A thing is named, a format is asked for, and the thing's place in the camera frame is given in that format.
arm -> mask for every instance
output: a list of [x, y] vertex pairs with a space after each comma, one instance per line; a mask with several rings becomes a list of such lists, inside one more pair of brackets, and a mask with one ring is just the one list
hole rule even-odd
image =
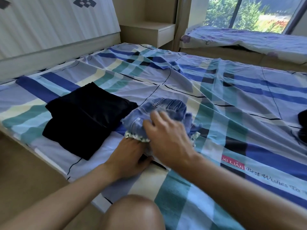
[[144, 122], [155, 156], [223, 207], [246, 229], [306, 229], [307, 211], [216, 166], [194, 151], [184, 126], [166, 113]]
[[0, 229], [63, 229], [105, 187], [143, 171], [152, 160], [147, 158], [138, 163], [144, 149], [144, 143], [124, 138], [107, 162], [23, 211]]

floor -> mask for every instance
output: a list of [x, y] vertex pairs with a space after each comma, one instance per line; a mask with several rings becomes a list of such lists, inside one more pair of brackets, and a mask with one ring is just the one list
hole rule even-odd
[[[56, 170], [0, 133], [0, 225], [67, 184]], [[97, 229], [101, 215], [89, 204], [65, 230]]]

forearm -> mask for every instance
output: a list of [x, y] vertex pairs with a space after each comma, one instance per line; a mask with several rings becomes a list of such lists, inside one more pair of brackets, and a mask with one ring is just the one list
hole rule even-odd
[[115, 179], [98, 166], [0, 227], [1, 230], [63, 229], [87, 204]]
[[305, 209], [214, 165], [200, 154], [176, 170], [246, 229], [306, 229]]

bed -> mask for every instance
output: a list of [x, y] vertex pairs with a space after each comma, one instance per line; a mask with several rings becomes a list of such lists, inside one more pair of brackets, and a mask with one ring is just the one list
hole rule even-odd
[[200, 26], [187, 30], [180, 51], [282, 70], [307, 71], [303, 36]]
[[[199, 153], [307, 208], [307, 151], [297, 138], [297, 114], [307, 109], [305, 73], [122, 43], [28, 77], [31, 82], [0, 85], [1, 126], [69, 182], [105, 162], [125, 133], [123, 126], [115, 129], [89, 161], [42, 136], [50, 95], [94, 82], [139, 105], [158, 97], [182, 100], [202, 124]], [[93, 203], [105, 211], [127, 194], [155, 201], [167, 229], [243, 229], [207, 194], [156, 165], [107, 187]]]

bare knee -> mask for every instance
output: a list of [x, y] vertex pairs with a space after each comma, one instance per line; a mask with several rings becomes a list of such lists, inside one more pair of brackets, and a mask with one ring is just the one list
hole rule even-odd
[[102, 229], [165, 229], [157, 205], [146, 197], [127, 195], [115, 202], [102, 219]]

